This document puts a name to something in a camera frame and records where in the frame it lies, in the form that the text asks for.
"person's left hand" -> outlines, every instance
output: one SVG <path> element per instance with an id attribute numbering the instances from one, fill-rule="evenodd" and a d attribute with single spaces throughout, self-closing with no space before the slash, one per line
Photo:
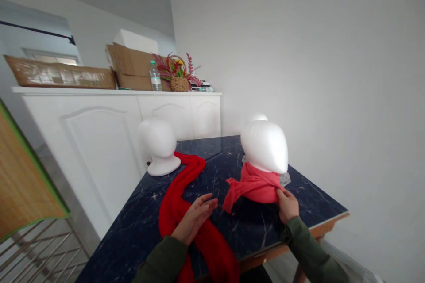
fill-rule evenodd
<path id="1" fill-rule="evenodd" d="M 172 237 L 181 243 L 189 246 L 204 222 L 213 214 L 218 207 L 218 199 L 212 197 L 212 193 L 203 195 L 195 200 L 195 202 L 187 210 L 185 216 L 174 230 Z"/>

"dark blue marble tabletop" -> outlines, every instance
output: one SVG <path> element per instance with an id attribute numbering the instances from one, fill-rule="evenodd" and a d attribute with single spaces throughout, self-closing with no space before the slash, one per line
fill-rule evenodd
<path id="1" fill-rule="evenodd" d="M 200 195 L 212 192 L 214 197 L 218 197 L 219 204 L 223 203 L 228 191 L 225 180 L 230 177 L 240 179 L 243 157 L 240 137 L 180 141 L 176 150 L 198 155 L 207 162 L 198 178 L 186 187 L 183 198 L 193 202 Z M 137 267 L 160 240 L 159 206 L 171 181 L 183 168 L 180 166 L 163 177 L 145 174 L 77 282 L 130 282 L 133 279 Z M 347 212 L 346 208 L 291 166 L 288 172 L 291 183 L 286 188 L 297 197 L 301 218 L 309 228 Z M 232 215 L 223 212 L 219 206 L 211 220 L 238 259 L 278 244 L 283 227 L 275 205 L 260 204 L 246 198 L 235 203 Z M 208 273 L 198 250 L 191 246 L 189 253 L 195 277 Z"/>

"white cabinet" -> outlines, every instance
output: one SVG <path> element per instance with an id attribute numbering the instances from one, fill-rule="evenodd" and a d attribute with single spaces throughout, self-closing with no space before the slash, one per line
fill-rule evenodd
<path id="1" fill-rule="evenodd" d="M 221 105 L 219 96 L 191 96 L 194 138 L 221 136 Z"/>
<path id="2" fill-rule="evenodd" d="M 24 96 L 28 109 L 100 238 L 146 168 L 132 96 Z"/>
<path id="3" fill-rule="evenodd" d="M 146 172 L 138 144 L 147 118 L 178 140 L 220 136 L 220 93 L 13 88 L 34 118 L 100 239 Z"/>
<path id="4" fill-rule="evenodd" d="M 138 100 L 143 119 L 165 119 L 173 127 L 177 140 L 193 139 L 190 96 L 140 96 Z"/>

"green mat edge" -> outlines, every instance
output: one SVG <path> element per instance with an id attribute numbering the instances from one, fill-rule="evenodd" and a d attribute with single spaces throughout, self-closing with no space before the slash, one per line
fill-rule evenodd
<path id="1" fill-rule="evenodd" d="M 0 110 L 1 110 L 1 113 L 4 115 L 4 117 L 6 118 L 7 122 L 9 123 L 10 127 L 12 128 L 13 133 L 17 137 L 17 139 L 20 142 L 20 144 L 22 145 L 23 149 L 25 150 L 25 152 L 27 153 L 27 155 L 30 157 L 31 161 L 33 162 L 33 164 L 37 168 L 37 170 L 38 170 L 39 174 L 41 175 L 41 177 L 42 177 L 44 183 L 46 184 L 47 188 L 49 188 L 50 192 L 53 194 L 54 198 L 56 199 L 56 201 L 59 203 L 59 205 L 62 207 L 62 209 L 64 210 L 64 212 L 66 214 L 65 217 L 59 217 L 59 218 L 58 217 L 45 217 L 45 218 L 41 218 L 39 220 L 35 220 L 33 222 L 30 222 L 30 223 L 20 227 L 19 229 L 12 231 L 11 233 L 6 235 L 5 237 L 1 238 L 0 239 L 0 244 L 1 244 L 4 241 L 6 241 L 8 238 L 10 238 L 10 236 L 13 235 L 14 233 L 16 233 L 19 230 L 22 230 L 23 228 L 26 228 L 30 225 L 33 225 L 37 222 L 47 220 L 47 219 L 66 219 L 66 218 L 69 218 L 70 209 L 65 204 L 65 201 L 60 196 L 58 190 L 56 189 L 55 185 L 53 184 L 52 180 L 50 179 L 46 169 L 43 166 L 43 164 L 41 163 L 41 161 L 39 160 L 39 158 L 35 154 L 34 150 L 30 146 L 29 142 L 24 137 L 23 133 L 19 129 L 18 125 L 16 124 L 16 122 L 12 118 L 12 116 L 10 115 L 8 109 L 6 108 L 5 104 L 3 103 L 3 101 L 1 99 L 0 99 Z"/>

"curtain rod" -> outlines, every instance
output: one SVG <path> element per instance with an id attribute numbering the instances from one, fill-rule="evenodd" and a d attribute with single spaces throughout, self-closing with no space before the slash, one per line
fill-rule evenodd
<path id="1" fill-rule="evenodd" d="M 18 27 L 18 28 L 21 28 L 21 29 L 30 30 L 30 31 L 38 32 L 38 33 L 47 34 L 47 35 L 57 36 L 57 37 L 60 37 L 60 38 L 67 38 L 70 41 L 70 44 L 76 45 L 74 37 L 72 35 L 70 37 L 67 37 L 67 36 L 62 35 L 62 34 L 57 34 L 57 33 L 53 33 L 53 32 L 29 28 L 29 27 L 23 27 L 23 26 L 20 26 L 20 25 L 17 25 L 17 24 L 12 24 L 12 23 L 5 22 L 5 21 L 0 21 L 0 24 L 4 24 L 4 25 L 10 26 L 10 27 Z"/>

